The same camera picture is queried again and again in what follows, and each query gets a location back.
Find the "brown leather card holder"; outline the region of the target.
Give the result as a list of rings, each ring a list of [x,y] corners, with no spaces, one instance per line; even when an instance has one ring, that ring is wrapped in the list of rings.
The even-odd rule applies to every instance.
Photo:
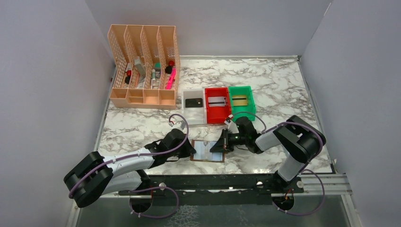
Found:
[[[196,151],[195,154],[191,155],[191,161],[224,163],[224,153],[213,153],[210,151],[216,144],[216,141],[192,140],[191,143]]]

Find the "silver VIP card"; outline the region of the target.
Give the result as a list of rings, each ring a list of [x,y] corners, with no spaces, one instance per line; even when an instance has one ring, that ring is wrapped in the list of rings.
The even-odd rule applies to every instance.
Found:
[[[212,147],[216,144],[215,141],[203,141],[201,152],[202,159],[211,160],[213,158],[213,153],[211,152]]]

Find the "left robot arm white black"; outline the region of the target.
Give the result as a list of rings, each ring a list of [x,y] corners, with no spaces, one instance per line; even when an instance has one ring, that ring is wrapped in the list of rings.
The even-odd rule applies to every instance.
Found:
[[[72,168],[63,181],[69,198],[84,208],[104,194],[136,190],[145,177],[144,170],[160,166],[171,157],[186,158],[195,153],[187,134],[172,129],[163,139],[127,154],[102,156],[93,151]]]

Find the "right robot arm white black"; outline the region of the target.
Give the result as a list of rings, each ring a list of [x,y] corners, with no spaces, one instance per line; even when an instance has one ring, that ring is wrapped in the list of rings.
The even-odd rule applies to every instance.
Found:
[[[226,153],[237,145],[244,145],[254,154],[261,154],[281,145],[288,152],[283,165],[275,172],[275,181],[288,185],[306,166],[319,155],[326,144],[326,137],[300,117],[293,115],[285,122],[264,132],[258,132],[246,116],[235,122],[227,121],[219,140],[211,147],[212,153]]]

